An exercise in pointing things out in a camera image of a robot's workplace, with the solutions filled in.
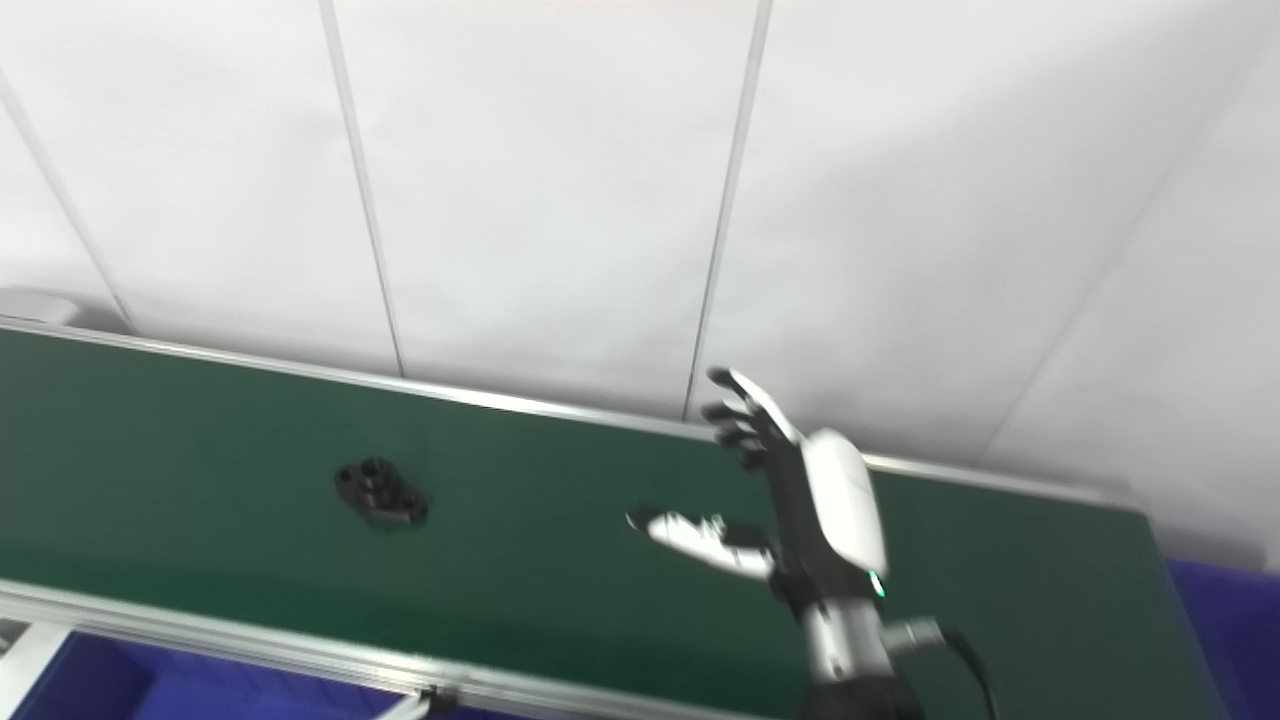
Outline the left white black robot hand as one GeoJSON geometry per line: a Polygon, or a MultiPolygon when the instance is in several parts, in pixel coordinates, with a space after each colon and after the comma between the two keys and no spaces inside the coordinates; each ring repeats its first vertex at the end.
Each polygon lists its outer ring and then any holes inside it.
{"type": "Polygon", "coordinates": [[[420,720],[429,719],[433,714],[447,711],[451,698],[442,694],[436,688],[426,688],[406,694],[385,712],[376,716],[379,720],[420,720]]]}

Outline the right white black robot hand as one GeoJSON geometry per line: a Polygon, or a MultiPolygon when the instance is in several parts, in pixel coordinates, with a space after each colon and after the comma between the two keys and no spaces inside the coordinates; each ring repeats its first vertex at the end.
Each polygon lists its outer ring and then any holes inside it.
{"type": "Polygon", "coordinates": [[[845,436],[800,432],[780,405],[741,372],[713,366],[708,378],[732,398],[708,404],[716,442],[737,452],[748,471],[763,473],[774,533],[719,514],[691,519],[672,509],[636,506],[630,528],[709,568],[762,582],[795,616],[841,600],[884,600],[884,533],[870,471],[845,436]]]}

